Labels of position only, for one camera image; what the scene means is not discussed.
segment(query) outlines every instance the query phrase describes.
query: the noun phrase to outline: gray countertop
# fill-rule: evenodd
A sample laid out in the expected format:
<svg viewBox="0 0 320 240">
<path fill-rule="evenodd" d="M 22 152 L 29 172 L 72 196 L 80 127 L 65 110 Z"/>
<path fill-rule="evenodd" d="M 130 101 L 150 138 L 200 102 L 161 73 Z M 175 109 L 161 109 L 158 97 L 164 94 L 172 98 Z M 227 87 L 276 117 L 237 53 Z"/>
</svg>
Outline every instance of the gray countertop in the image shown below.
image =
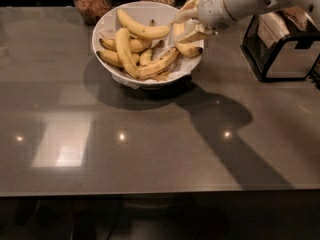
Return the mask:
<svg viewBox="0 0 320 240">
<path fill-rule="evenodd" d="M 319 92 L 259 82 L 247 25 L 146 91 L 105 71 L 75 8 L 0 8 L 0 195 L 318 189 Z"/>
</svg>

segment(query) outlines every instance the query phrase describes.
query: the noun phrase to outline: bowl of bananas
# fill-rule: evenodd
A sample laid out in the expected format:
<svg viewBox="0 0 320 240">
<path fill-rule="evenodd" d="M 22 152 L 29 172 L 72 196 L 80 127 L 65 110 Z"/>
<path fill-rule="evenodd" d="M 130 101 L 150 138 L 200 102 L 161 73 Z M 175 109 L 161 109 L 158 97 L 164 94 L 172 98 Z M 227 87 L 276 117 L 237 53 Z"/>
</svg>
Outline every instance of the bowl of bananas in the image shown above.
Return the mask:
<svg viewBox="0 0 320 240">
<path fill-rule="evenodd" d="M 184 23 L 173 23 L 178 11 L 140 1 L 115 7 L 98 21 L 93 51 L 115 81 L 134 89 L 157 89 L 191 74 L 204 42 L 176 41 L 185 31 Z"/>
</svg>

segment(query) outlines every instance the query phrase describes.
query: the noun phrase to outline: bowl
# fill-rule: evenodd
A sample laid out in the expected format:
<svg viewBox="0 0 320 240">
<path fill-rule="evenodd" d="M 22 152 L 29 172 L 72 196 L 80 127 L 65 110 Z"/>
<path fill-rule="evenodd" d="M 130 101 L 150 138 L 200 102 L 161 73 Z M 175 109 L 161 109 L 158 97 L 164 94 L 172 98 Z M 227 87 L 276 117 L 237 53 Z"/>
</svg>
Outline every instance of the bowl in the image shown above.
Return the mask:
<svg viewBox="0 0 320 240">
<path fill-rule="evenodd" d="M 155 21 L 155 25 L 166 25 L 172 21 L 174 15 L 178 12 L 178 9 L 170 5 L 157 2 L 140 1 L 115 7 L 98 21 L 93 30 L 92 47 L 97 59 L 100 61 L 103 67 L 111 73 L 112 78 L 115 81 L 134 89 L 158 89 L 162 86 L 171 84 L 186 75 L 191 74 L 192 70 L 199 64 L 201 55 L 194 58 L 187 58 L 180 54 L 176 61 L 170 66 L 170 74 L 167 80 L 163 81 L 156 81 L 152 79 L 133 79 L 127 74 L 121 72 L 119 68 L 101 60 L 97 55 L 97 51 L 103 50 L 104 48 L 101 46 L 99 39 L 102 37 L 114 38 L 116 31 L 121 27 L 116 15 L 116 10 L 120 7 L 123 8 L 134 20 L 145 25 L 149 25 L 150 20 L 152 19 Z M 171 32 L 167 37 L 163 39 L 163 49 L 174 45 Z M 202 48 L 204 47 L 204 42 L 202 40 L 194 42 L 194 44 Z"/>
</svg>

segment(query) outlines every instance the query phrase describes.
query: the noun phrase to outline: banana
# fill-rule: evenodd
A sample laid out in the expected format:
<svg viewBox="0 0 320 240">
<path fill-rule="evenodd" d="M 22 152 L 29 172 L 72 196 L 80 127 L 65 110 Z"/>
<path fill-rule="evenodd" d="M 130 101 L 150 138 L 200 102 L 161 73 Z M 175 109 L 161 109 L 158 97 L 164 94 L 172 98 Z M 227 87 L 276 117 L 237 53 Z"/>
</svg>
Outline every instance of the banana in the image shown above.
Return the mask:
<svg viewBox="0 0 320 240">
<path fill-rule="evenodd" d="M 152 53 L 153 53 L 152 48 L 148 48 L 143 53 L 141 53 L 139 58 L 139 64 L 147 65 L 148 63 L 150 63 L 152 61 Z"/>
<path fill-rule="evenodd" d="M 116 42 L 112 38 L 100 38 L 99 39 L 100 44 L 111 51 L 117 51 L 116 48 Z M 135 39 L 130 39 L 129 41 L 129 47 L 130 51 L 132 53 L 139 53 L 148 48 L 152 44 L 152 40 L 147 40 L 147 39 L 141 39 L 141 38 L 135 38 Z"/>
<path fill-rule="evenodd" d="M 123 68 L 123 65 L 120 61 L 120 58 L 117 52 L 110 51 L 110 50 L 101 50 L 101 51 L 97 51 L 97 55 L 104 62 L 119 68 Z M 140 56 L 136 53 L 132 54 L 132 56 L 133 56 L 134 62 L 137 64 Z"/>
<path fill-rule="evenodd" d="M 116 42 L 113 38 L 108 38 L 108 37 L 100 38 L 99 43 L 103 48 L 106 48 L 107 50 L 114 51 L 114 52 L 117 51 Z"/>
<path fill-rule="evenodd" d="M 117 16 L 123 28 L 128 29 L 131 34 L 142 39 L 164 38 L 169 34 L 173 24 L 170 22 L 168 25 L 146 26 L 131 18 L 122 8 L 117 10 Z"/>
<path fill-rule="evenodd" d="M 182 35 L 182 37 L 178 37 L 175 39 L 176 42 L 179 43 L 191 43 L 199 40 L 204 40 L 209 37 L 209 35 L 213 34 L 213 30 L 209 30 L 205 28 L 201 23 L 196 23 L 195 28 L 188 34 Z"/>
<path fill-rule="evenodd" d="M 169 74 L 170 74 L 169 71 L 163 71 L 159 75 L 154 75 L 154 76 L 152 76 L 150 78 L 153 79 L 153 80 L 156 80 L 156 81 L 167 81 Z"/>
<path fill-rule="evenodd" d="M 191 18 L 198 17 L 198 3 L 200 0 L 188 0 L 174 16 L 173 21 L 175 23 L 183 23 Z"/>
<path fill-rule="evenodd" d="M 197 7 L 200 0 L 187 0 L 181 7 L 180 11 L 189 10 Z"/>
<path fill-rule="evenodd" d="M 173 38 L 174 39 L 183 32 L 184 32 L 184 23 L 181 23 L 181 24 L 174 23 L 173 24 Z M 195 46 L 191 43 L 183 44 L 183 43 L 175 42 L 175 45 L 176 45 L 177 49 L 179 50 L 179 52 L 181 52 L 187 58 L 194 58 L 194 57 L 202 54 L 202 52 L 203 52 L 202 47 Z"/>
<path fill-rule="evenodd" d="M 177 47 L 171 47 L 163 55 L 154 59 L 149 64 L 139 66 L 139 78 L 144 80 L 161 73 L 178 58 L 179 54 Z"/>
<path fill-rule="evenodd" d="M 140 65 L 147 65 L 152 61 L 152 55 L 153 55 L 153 51 L 156 48 L 159 48 L 163 45 L 163 40 L 160 40 L 155 46 L 153 46 L 152 48 L 148 48 L 146 50 L 144 50 L 139 57 L 139 64 Z"/>
<path fill-rule="evenodd" d="M 129 40 L 130 32 L 126 28 L 120 28 L 115 37 L 119 59 L 126 72 L 133 78 L 138 78 L 139 72 L 129 47 Z"/>
</svg>

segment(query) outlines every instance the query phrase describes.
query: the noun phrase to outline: banana bunch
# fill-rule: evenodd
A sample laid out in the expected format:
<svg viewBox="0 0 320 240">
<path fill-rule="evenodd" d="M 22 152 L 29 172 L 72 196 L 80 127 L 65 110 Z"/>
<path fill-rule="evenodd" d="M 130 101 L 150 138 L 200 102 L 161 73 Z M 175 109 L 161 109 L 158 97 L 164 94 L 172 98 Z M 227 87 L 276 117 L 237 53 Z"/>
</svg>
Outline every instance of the banana bunch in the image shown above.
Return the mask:
<svg viewBox="0 0 320 240">
<path fill-rule="evenodd" d="M 155 26 L 151 20 L 149 26 L 143 25 L 130 17 L 122 8 L 117 9 L 117 19 L 121 27 L 114 38 L 99 39 L 104 50 L 98 51 L 97 55 L 104 62 L 124 69 L 134 79 L 166 80 L 169 75 L 168 67 L 180 54 L 193 58 L 202 53 L 201 47 L 187 42 L 175 42 L 174 46 L 164 48 L 160 56 L 153 58 L 154 50 L 163 45 L 161 41 L 171 33 L 171 29 L 174 36 L 183 33 L 183 24 L 170 22 L 167 25 Z"/>
</svg>

